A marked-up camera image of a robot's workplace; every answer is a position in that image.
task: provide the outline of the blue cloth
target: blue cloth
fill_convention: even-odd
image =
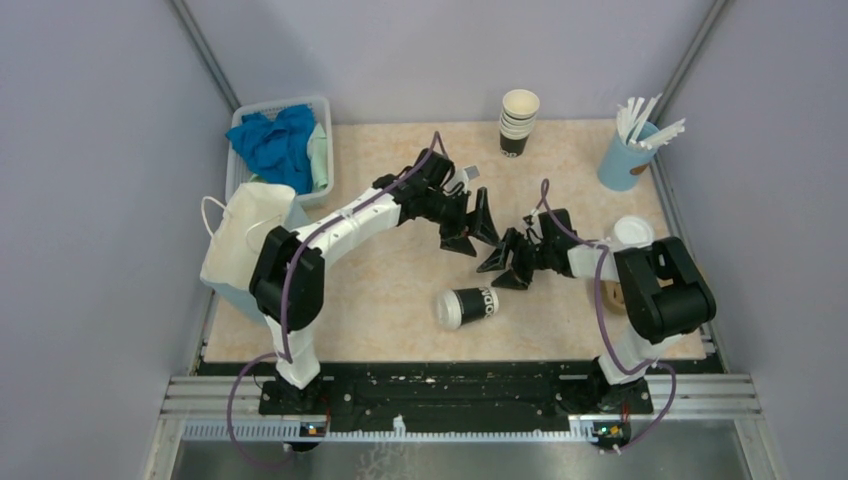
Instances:
[[[251,172],[268,183],[282,183],[298,195],[312,191],[312,167],[306,143],[315,128],[315,116],[306,105],[277,114],[272,123],[261,113],[241,117],[242,124],[227,132],[233,149]]]

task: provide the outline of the stacked paper cups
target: stacked paper cups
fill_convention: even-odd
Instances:
[[[517,157],[524,153],[527,139],[536,124],[539,97],[530,90],[511,90],[504,95],[501,111],[501,153]]]

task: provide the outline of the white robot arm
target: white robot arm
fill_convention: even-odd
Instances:
[[[546,193],[543,182],[543,202],[547,207]],[[526,290],[533,272],[547,269],[572,278],[595,280],[595,308],[607,348],[593,361],[588,388],[580,392],[586,401],[577,410],[618,408],[628,392],[644,382],[650,364],[683,335],[715,317],[712,292],[679,238],[664,238],[641,248],[586,242],[572,229],[565,209],[527,217],[525,222],[527,232],[508,229],[477,271],[507,269],[511,255],[507,271],[492,286]],[[605,261],[599,267],[602,256]],[[621,283],[630,320],[615,345],[609,341],[602,321],[601,280]],[[659,280],[671,283],[661,286]]]
[[[439,224],[445,250],[475,256],[468,237],[498,242],[485,188],[477,190],[475,210],[466,213],[468,183],[476,176],[476,168],[457,171],[447,157],[425,149],[405,174],[378,179],[344,208],[291,232],[277,227],[268,234],[250,292],[265,313],[284,380],[303,389],[318,375],[313,320],[324,303],[324,273],[368,238],[424,217]]]

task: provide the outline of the white paper bag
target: white paper bag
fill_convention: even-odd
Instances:
[[[207,200],[224,209],[214,233],[206,219]],[[309,223],[295,200],[295,191],[287,185],[243,183],[227,205],[213,197],[203,197],[200,209],[211,237],[200,280],[248,318],[264,324],[264,315],[248,291],[250,278],[268,232],[278,225],[293,230]]]

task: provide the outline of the beige tabletop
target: beige tabletop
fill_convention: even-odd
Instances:
[[[648,219],[668,235],[650,172],[629,192],[602,186],[595,171],[612,138],[612,120],[538,121],[524,154],[506,158],[495,122],[333,126],[336,185],[318,219],[356,198],[378,177],[410,165],[441,132],[458,168],[477,165],[472,189],[486,186],[498,233],[519,226],[551,181],[552,208],[566,208],[577,233],[600,238],[621,216]],[[473,209],[473,194],[469,210]],[[488,285],[499,273],[475,273],[493,250],[475,242],[477,258],[439,249],[438,226],[424,219],[377,234],[347,254],[326,276],[315,348],[324,361],[586,360],[603,352],[591,282],[536,272],[530,290],[498,290],[500,311],[456,331],[439,327],[436,295],[447,288]],[[605,312],[613,338],[627,322]],[[221,300],[211,315],[207,362],[247,361],[273,350],[266,326]],[[705,357],[698,332],[668,358]]]

